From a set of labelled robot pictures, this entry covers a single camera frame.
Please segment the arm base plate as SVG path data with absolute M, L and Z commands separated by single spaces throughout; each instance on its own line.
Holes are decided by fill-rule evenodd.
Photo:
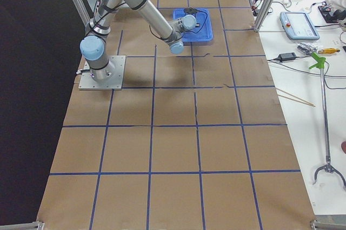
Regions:
M 101 70 L 93 70 L 87 61 L 79 81 L 80 90 L 121 90 L 124 79 L 126 56 L 108 56 L 108 65 Z

